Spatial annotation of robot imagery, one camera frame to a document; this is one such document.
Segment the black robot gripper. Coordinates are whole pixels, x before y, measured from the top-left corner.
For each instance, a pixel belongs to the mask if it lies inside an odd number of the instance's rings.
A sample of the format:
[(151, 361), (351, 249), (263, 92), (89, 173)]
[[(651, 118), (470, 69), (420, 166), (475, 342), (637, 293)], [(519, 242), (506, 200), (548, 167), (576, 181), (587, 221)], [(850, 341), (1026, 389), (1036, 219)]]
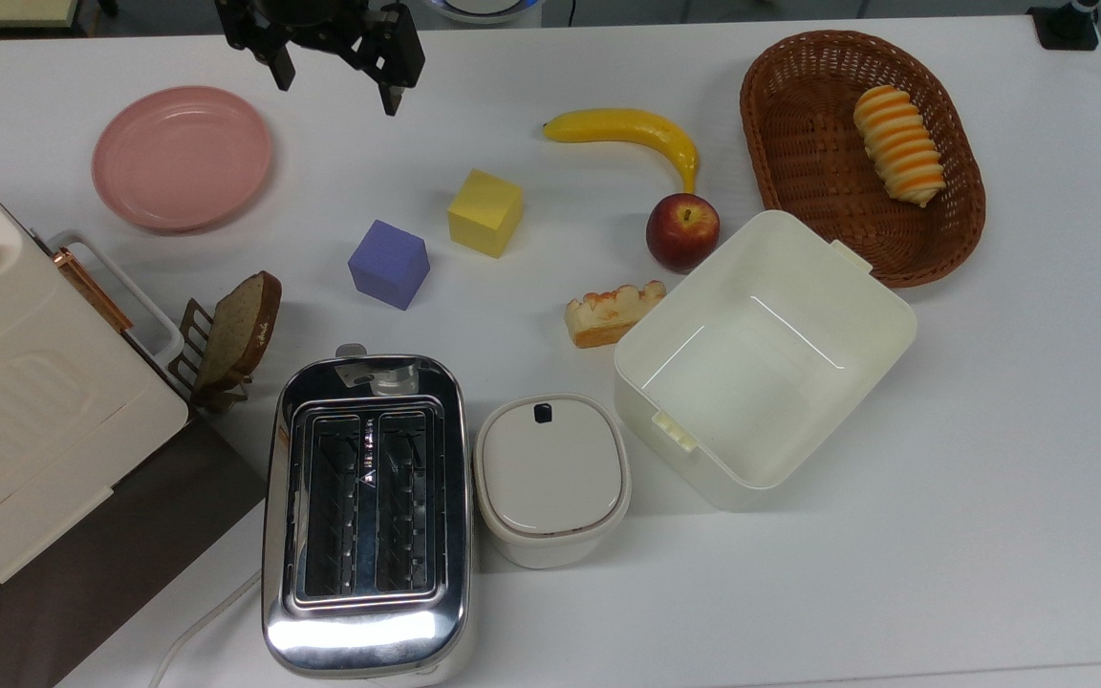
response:
[(294, 67), (287, 44), (335, 54), (377, 83), (385, 114), (419, 81), (425, 56), (407, 6), (367, 1), (218, 1), (228, 45), (268, 66), (280, 91)]

